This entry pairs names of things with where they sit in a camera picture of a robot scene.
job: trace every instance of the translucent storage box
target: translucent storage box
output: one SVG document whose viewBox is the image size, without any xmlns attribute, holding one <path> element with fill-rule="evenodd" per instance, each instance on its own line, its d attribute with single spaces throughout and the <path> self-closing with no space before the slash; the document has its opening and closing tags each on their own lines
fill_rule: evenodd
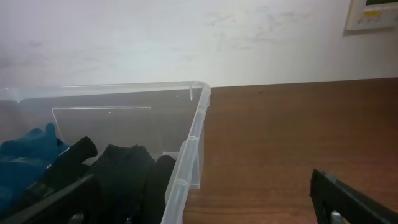
<svg viewBox="0 0 398 224">
<path fill-rule="evenodd" d="M 88 136 L 98 155 L 108 144 L 143 145 L 154 159 L 168 154 L 177 161 L 162 223 L 181 223 L 189 188 L 200 186 L 209 98 L 203 82 L 3 88 L 0 144 L 53 123 L 64 143 Z"/>
</svg>

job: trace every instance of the blue cloth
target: blue cloth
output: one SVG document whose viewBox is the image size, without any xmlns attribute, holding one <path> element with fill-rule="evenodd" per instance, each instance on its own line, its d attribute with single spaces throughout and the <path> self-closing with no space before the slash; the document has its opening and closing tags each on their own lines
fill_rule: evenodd
<svg viewBox="0 0 398 224">
<path fill-rule="evenodd" d="M 0 145 L 0 211 L 15 202 L 38 180 L 48 166 L 69 148 L 55 135 L 49 123 L 45 132 L 34 128 L 25 136 Z"/>
</svg>

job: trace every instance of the white wall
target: white wall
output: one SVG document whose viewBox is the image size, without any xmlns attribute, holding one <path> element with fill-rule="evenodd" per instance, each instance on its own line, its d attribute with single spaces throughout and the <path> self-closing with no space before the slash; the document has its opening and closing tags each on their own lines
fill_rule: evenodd
<svg viewBox="0 0 398 224">
<path fill-rule="evenodd" d="M 2 0 L 0 87 L 398 76 L 394 30 L 343 35 L 349 0 Z"/>
</svg>

